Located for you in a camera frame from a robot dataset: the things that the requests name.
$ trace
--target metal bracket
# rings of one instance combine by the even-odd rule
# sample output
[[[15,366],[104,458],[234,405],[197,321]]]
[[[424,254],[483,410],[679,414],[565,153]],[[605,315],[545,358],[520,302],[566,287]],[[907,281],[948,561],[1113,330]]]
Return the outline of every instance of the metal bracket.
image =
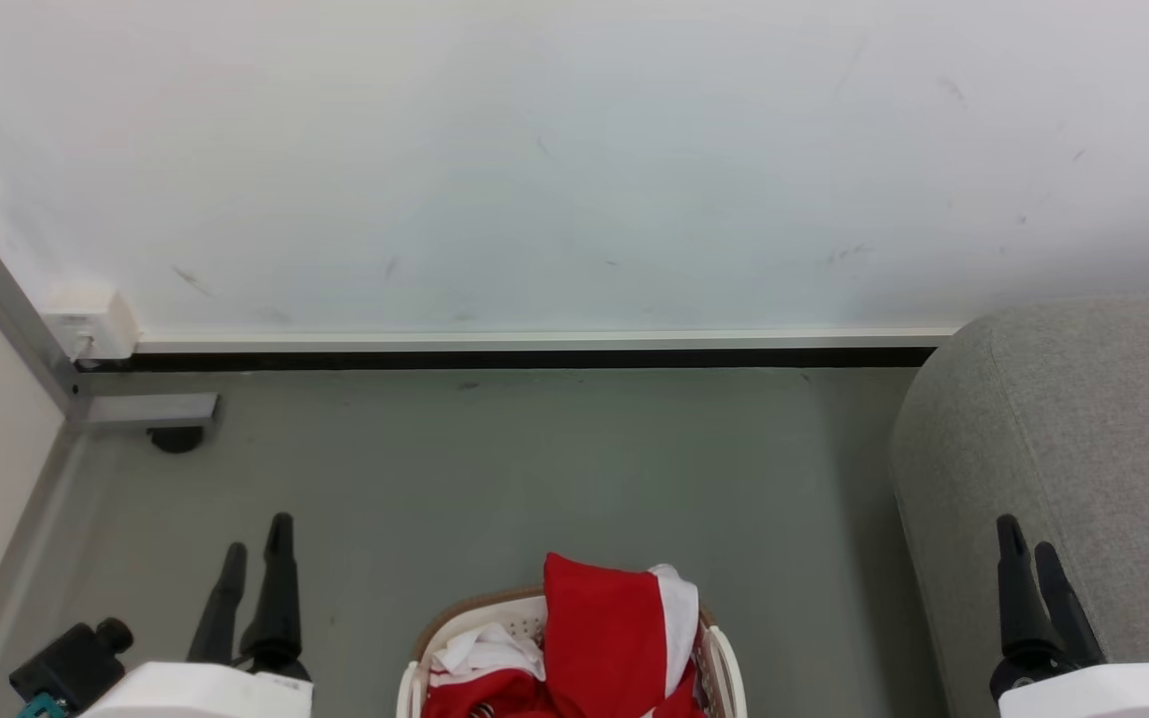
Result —
[[[210,427],[219,395],[99,396],[0,261],[0,331],[77,427]]]
[[[20,355],[51,400],[64,415],[72,414],[75,396],[83,394],[86,381],[69,362],[60,343],[38,317],[29,298],[0,261],[0,331]]]
[[[78,424],[113,429],[210,427],[218,408],[219,395],[215,392],[91,396]]]

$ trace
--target laundry basket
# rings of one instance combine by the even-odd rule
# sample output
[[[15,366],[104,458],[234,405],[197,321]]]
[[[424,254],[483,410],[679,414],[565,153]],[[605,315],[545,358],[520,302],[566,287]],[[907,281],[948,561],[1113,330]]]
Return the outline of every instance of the laundry basket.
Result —
[[[515,638],[541,642],[547,622],[548,602],[542,587],[483,595],[444,610],[415,641],[411,662],[396,689],[396,718],[419,718],[427,698],[433,651],[446,648],[447,641],[483,624],[496,623]],[[699,665],[703,713],[707,718],[747,718],[743,678],[738,672],[734,649],[707,608],[699,609],[699,633],[702,638],[694,649],[694,663]]]

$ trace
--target gray floor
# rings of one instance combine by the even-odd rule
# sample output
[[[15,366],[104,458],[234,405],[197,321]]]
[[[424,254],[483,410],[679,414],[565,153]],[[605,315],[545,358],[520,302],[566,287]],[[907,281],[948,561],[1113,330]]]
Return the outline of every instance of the gray floor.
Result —
[[[195,453],[95,438],[64,620],[124,618],[129,663],[179,659],[229,541],[296,519],[318,718],[392,715],[416,633],[543,555],[699,584],[753,715],[944,715],[885,472],[910,369],[110,377],[218,389]]]

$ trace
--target white electrical box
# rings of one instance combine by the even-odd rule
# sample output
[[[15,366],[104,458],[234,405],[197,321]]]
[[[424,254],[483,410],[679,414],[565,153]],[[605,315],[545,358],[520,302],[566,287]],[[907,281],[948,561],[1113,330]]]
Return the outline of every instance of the white electrical box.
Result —
[[[41,321],[70,360],[126,360],[140,340],[132,310],[108,285],[59,287],[41,310]]]

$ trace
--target gray upholstered sofa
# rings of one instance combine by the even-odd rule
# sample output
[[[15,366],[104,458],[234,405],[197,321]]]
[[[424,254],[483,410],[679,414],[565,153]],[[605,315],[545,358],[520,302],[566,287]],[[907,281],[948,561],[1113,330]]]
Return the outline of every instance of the gray upholstered sofa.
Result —
[[[955,718],[994,717],[994,520],[1049,540],[1108,658],[1149,661],[1149,299],[970,324],[930,358],[890,470]]]

